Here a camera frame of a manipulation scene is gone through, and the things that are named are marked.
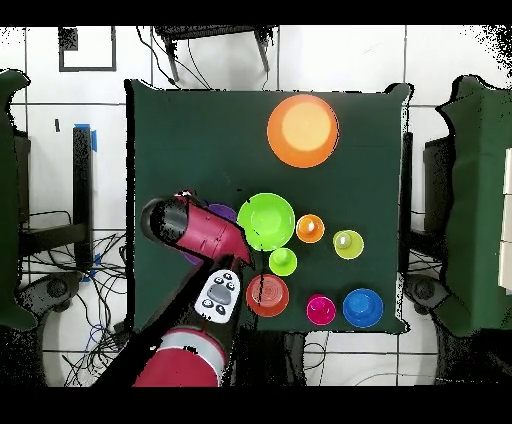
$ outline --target purple cup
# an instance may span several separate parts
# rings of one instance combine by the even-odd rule
[[[220,203],[212,203],[211,205],[208,206],[208,209],[211,212],[230,220],[231,222],[236,222],[236,212],[229,206],[221,205]],[[192,265],[197,265],[202,262],[201,259],[194,255],[191,255],[190,253],[183,253],[183,256]]]

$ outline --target dark green table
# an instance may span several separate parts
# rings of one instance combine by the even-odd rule
[[[326,162],[297,169],[279,161],[266,136],[272,110],[295,93],[163,91],[136,80],[127,83],[128,93],[134,93],[136,329],[192,269],[180,252],[144,238],[141,210],[154,197],[194,188],[209,202],[237,211],[250,196],[274,192],[290,202],[296,218],[314,213],[325,223],[320,242],[305,244],[294,235],[287,244],[299,263],[284,278],[290,302],[279,316],[260,318],[259,330],[362,331],[341,311],[344,297],[358,287],[375,290],[384,301],[384,316],[370,331],[405,330],[395,318],[395,304],[401,107],[410,94],[407,84],[376,94],[314,93],[336,112],[341,138]],[[128,110],[131,101],[128,95]],[[364,237],[365,250],[358,259],[346,261],[334,252],[332,237],[341,229]],[[261,253],[253,254],[257,268],[245,270],[244,296],[262,263],[268,267],[268,254],[263,259]],[[338,314],[326,327],[314,326],[306,317],[306,301],[314,293],[336,302]],[[244,309],[245,318],[251,315]]]

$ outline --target plastic cup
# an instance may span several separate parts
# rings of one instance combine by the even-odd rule
[[[316,243],[324,235],[325,226],[318,216],[308,214],[297,221],[295,232],[299,240],[304,243]]]
[[[245,299],[254,313],[271,318],[286,309],[290,294],[283,280],[273,274],[264,274],[251,280]]]
[[[336,316],[334,302],[322,294],[314,294],[306,307],[308,319],[315,325],[327,325]]]
[[[336,254],[343,259],[355,259],[364,249],[364,240],[353,230],[338,231],[332,239]]]
[[[372,327],[379,322],[383,313],[382,299],[370,289],[354,290],[343,301],[343,316],[354,327]]]
[[[287,277],[297,268],[297,256],[292,250],[281,247],[270,254],[268,266],[274,274]]]
[[[338,234],[338,237],[336,237],[336,247],[339,249],[347,249],[352,244],[352,237],[350,237],[350,234],[346,231],[342,231]]]

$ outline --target lime green plate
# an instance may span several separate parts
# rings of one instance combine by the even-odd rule
[[[246,201],[237,221],[254,250],[270,252],[283,247],[295,231],[295,214],[290,204],[273,193],[259,193]]]

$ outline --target white tile floor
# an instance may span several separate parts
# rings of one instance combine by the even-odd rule
[[[140,27],[142,39],[153,45],[162,70],[171,75],[169,62],[149,27]],[[66,52],[67,66],[105,66],[111,52],[109,29],[78,28],[79,50]],[[478,27],[461,26],[282,26],[267,50],[270,72],[265,89],[383,91],[388,85],[414,85],[409,128],[414,133],[413,209],[424,211],[422,150],[426,141],[448,134],[448,127],[434,106],[449,99],[453,80],[468,73],[489,83],[510,87],[506,70],[500,68],[488,45],[477,40]],[[0,69],[20,69],[30,86],[15,94],[11,115],[15,125],[32,139],[31,211],[65,209],[71,202],[71,128],[88,123],[97,131],[94,153],[95,238],[125,228],[125,92],[123,79],[139,78],[159,88],[172,88],[157,68],[150,50],[135,27],[116,27],[117,71],[60,73],[57,28],[0,28]],[[253,34],[191,40],[195,62],[208,83],[228,90],[261,90],[267,79]],[[178,42],[178,60],[194,65],[187,43]],[[179,85],[199,88],[199,82],[178,64]],[[60,132],[56,132],[55,119]],[[420,215],[413,226],[422,227]],[[65,216],[32,219],[32,226],[65,223]],[[101,252],[104,246],[99,245]],[[117,253],[110,262],[121,264]],[[31,263],[31,269],[41,265]],[[126,290],[123,281],[116,290]],[[89,307],[89,318],[98,321],[97,294],[90,283],[81,283],[79,294]],[[114,319],[126,311],[123,294],[109,296]],[[72,307],[50,316],[44,338],[45,367],[50,385],[62,385],[70,361],[79,359],[90,338],[78,299]],[[403,319],[410,331],[401,336],[383,334],[329,335],[325,361],[308,369],[310,385],[413,385],[432,384],[437,343],[432,320],[416,314],[403,300]],[[311,333],[307,342],[325,346],[326,332]],[[316,345],[306,348],[305,366],[322,360]]]

